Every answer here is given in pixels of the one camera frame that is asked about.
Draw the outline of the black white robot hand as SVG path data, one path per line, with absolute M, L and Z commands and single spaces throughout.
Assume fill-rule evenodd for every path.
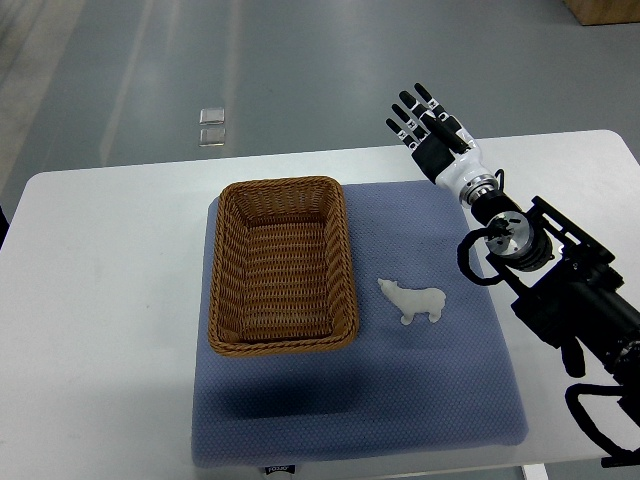
M 427 179 L 464 200 L 475 189 L 497 189 L 498 180 L 483 165 L 481 149 L 467 129 L 423 85 L 415 84 L 414 90 L 399 93 L 391 106 L 395 116 L 386 125 Z

